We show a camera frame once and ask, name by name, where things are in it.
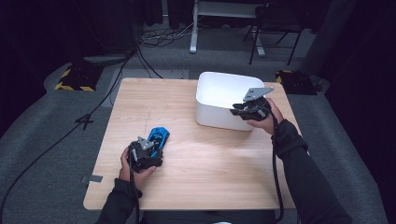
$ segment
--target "white plastic container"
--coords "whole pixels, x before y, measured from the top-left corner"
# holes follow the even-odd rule
[[[262,88],[264,84],[256,77],[244,77],[233,74],[204,72],[199,76],[196,92],[196,120],[199,124],[232,129],[252,131],[239,116],[234,116],[230,109],[233,104],[242,104],[249,88]]]

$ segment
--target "cable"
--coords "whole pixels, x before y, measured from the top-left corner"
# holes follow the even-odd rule
[[[131,155],[131,149],[129,149],[129,155],[128,155],[128,160],[129,160],[129,164],[132,164],[132,158],[134,156]],[[139,219],[140,219],[140,206],[139,206],[139,196],[137,194],[137,188],[136,188],[136,184],[134,182],[134,168],[132,168],[131,166],[129,167],[129,183],[130,183],[130,187],[131,187],[131,193],[133,194],[133,198],[132,200],[134,201],[134,205],[135,205],[135,211],[136,211],[136,224],[139,224]]]
[[[108,50],[109,52],[112,52],[112,53],[125,53],[125,51],[126,51],[126,52],[132,52],[132,51],[134,51],[134,46],[131,47],[131,48],[128,49],[128,50],[125,50],[125,51],[117,51],[117,50],[108,48],[104,43],[102,43],[102,41],[99,39],[99,37],[98,37],[98,36],[95,34],[95,32],[92,30],[91,26],[89,25],[87,19],[85,18],[84,14],[81,12],[81,9],[79,8],[79,6],[78,6],[78,4],[76,3],[75,0],[73,0],[73,4],[76,6],[79,15],[80,15],[80,16],[82,17],[82,19],[84,20],[84,23],[87,25],[87,27],[88,27],[88,29],[90,30],[92,36],[93,36],[93,37],[96,39],[96,41],[102,46],[102,48],[104,48],[104,49],[106,49],[106,50]]]
[[[128,57],[128,54],[123,54],[119,56],[118,58],[114,59],[106,59],[106,60],[95,60],[94,58],[96,57],[85,57],[84,60],[88,63],[90,63],[92,66],[110,66],[118,63],[122,63],[126,60]]]
[[[268,113],[271,114],[272,118],[273,118],[273,123],[274,123],[274,141],[273,141],[273,157],[272,157],[272,161],[273,161],[273,173],[274,173],[274,180],[275,180],[275,186],[276,186],[276,195],[277,195],[277,199],[279,201],[279,210],[280,210],[280,214],[279,217],[276,218],[275,222],[278,223],[283,219],[284,213],[285,213],[285,208],[283,206],[283,200],[282,200],[282,193],[280,192],[280,186],[279,186],[279,179],[277,177],[277,169],[276,169],[276,138],[277,138],[277,127],[278,127],[278,122],[277,119],[274,115],[274,113],[272,112],[272,110],[263,107],[262,109],[264,109],[265,111],[267,111]]]
[[[151,73],[149,72],[149,70],[147,69],[147,67],[145,66],[145,64],[142,61],[142,58],[140,57],[139,54],[137,54],[137,58],[139,59],[139,61],[142,63],[143,67],[145,68],[146,72],[148,72],[148,76],[149,78],[152,78]]]
[[[122,70],[120,70],[120,78],[119,78],[119,77],[116,77],[116,80],[118,80],[116,86],[120,85],[121,78],[122,78]],[[111,94],[113,93],[113,91],[114,91],[115,89],[116,89],[116,88],[110,89],[110,94],[108,95],[108,101],[110,101],[110,104],[111,104],[111,105],[114,105],[114,104],[113,104],[113,101],[111,100]]]
[[[14,186],[17,184],[17,182],[21,179],[21,177],[38,161],[40,160],[44,155],[46,155],[49,151],[51,151],[54,147],[56,147],[59,143],[61,143],[70,133],[72,133],[79,125],[81,125],[82,123],[86,122],[87,119],[99,108],[99,106],[106,100],[106,98],[109,96],[109,94],[111,92],[113,92],[115,90],[116,87],[116,83],[118,82],[118,79],[120,78],[120,74],[121,71],[123,69],[123,67],[125,66],[125,64],[128,63],[128,61],[132,58],[132,54],[130,54],[127,59],[124,61],[124,63],[122,64],[119,74],[116,78],[116,80],[114,81],[110,91],[107,93],[107,95],[103,98],[103,100],[94,108],[94,110],[91,111],[91,113],[87,114],[85,116],[84,119],[82,119],[74,128],[72,128],[67,134],[65,134],[63,137],[61,137],[58,141],[56,141],[52,146],[50,146],[49,148],[47,148],[44,152],[42,152],[37,158],[35,158],[18,176],[17,178],[15,178],[15,180],[12,182],[12,184],[10,185],[10,187],[7,189],[5,196],[3,197],[3,200],[1,202],[0,205],[0,224],[3,223],[3,211],[6,205],[6,200],[8,197],[8,194],[12,191],[12,189],[14,188]]]
[[[137,47],[137,49],[138,49],[139,54],[140,54],[140,56],[142,57],[143,61],[145,61],[145,63],[148,65],[148,67],[151,69],[151,71],[153,71],[153,72],[155,73],[155,75],[157,75],[158,77],[163,78],[162,76],[160,76],[160,74],[158,74],[158,73],[151,67],[151,65],[149,65],[148,61],[146,61],[145,57],[143,57],[143,54],[142,54],[142,51],[140,50],[140,48]]]
[[[160,34],[160,35],[157,35],[157,31],[146,31],[145,33],[142,34],[142,36],[140,38],[141,45],[145,46],[145,47],[148,47],[148,48],[165,47],[167,45],[172,44],[175,40],[179,40],[179,39],[183,38],[186,35],[191,35],[192,32],[187,33],[187,34],[183,34],[183,33],[186,32],[187,30],[189,30],[192,26],[193,26],[193,23],[189,24],[188,26],[186,26],[185,28],[183,28],[181,30],[174,31],[174,32],[171,32],[171,33],[168,33],[168,34],[165,34],[165,32],[168,29],[164,29],[163,33]],[[158,39],[156,44],[147,43],[147,40],[153,40],[153,39]],[[169,39],[170,42],[161,45],[161,43],[164,40],[167,40],[167,39]]]

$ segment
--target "sleeve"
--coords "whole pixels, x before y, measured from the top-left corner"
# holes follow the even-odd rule
[[[137,194],[139,198],[142,196],[140,190],[137,190]],[[114,189],[108,194],[106,203],[96,223],[124,224],[134,211],[133,197],[130,183],[116,178],[114,180]]]
[[[288,120],[280,122],[273,144],[303,223],[352,223],[330,183],[307,154],[308,145]]]

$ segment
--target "hand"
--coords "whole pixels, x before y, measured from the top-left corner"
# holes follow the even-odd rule
[[[129,155],[129,148],[126,147],[121,155],[121,169],[119,179],[130,181],[130,166],[128,163],[128,155]],[[145,180],[155,172],[157,167],[151,166],[147,170],[141,172],[140,174],[134,171],[134,184],[136,185],[137,189],[141,189],[143,187],[143,183]]]
[[[271,111],[274,113],[274,115],[277,119],[277,123],[280,123],[283,120],[282,113],[280,112],[279,108],[277,108],[275,103],[271,100],[271,98],[266,98],[266,99],[271,106]],[[247,121],[247,124],[249,124],[255,128],[262,128],[267,133],[274,135],[274,121],[273,121],[273,117],[271,114],[268,116],[268,118],[266,118],[262,121],[250,119]]]

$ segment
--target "wooden table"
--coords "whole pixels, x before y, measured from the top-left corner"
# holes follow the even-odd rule
[[[284,117],[297,126],[278,83],[264,83]],[[148,179],[140,199],[143,210],[277,209],[270,135],[262,129],[233,131],[199,125],[195,120],[197,80],[125,78],[108,122],[84,200],[87,209],[102,209],[120,170],[120,155],[137,136],[155,127],[170,136],[163,166]],[[277,160],[285,208],[294,203]]]

